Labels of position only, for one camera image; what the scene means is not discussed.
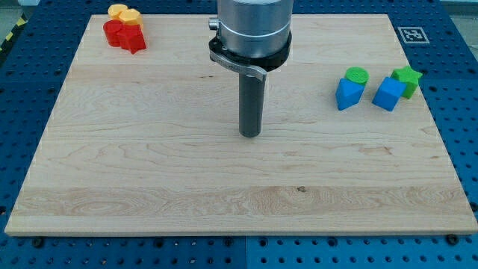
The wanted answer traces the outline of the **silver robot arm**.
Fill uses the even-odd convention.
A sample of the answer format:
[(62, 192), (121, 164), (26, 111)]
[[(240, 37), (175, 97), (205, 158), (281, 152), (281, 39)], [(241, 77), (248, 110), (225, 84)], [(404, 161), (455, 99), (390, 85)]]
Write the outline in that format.
[(287, 60), (293, 4), (293, 0), (218, 0), (217, 15), (208, 20), (216, 32), (209, 42), (210, 59), (265, 81), (267, 72)]

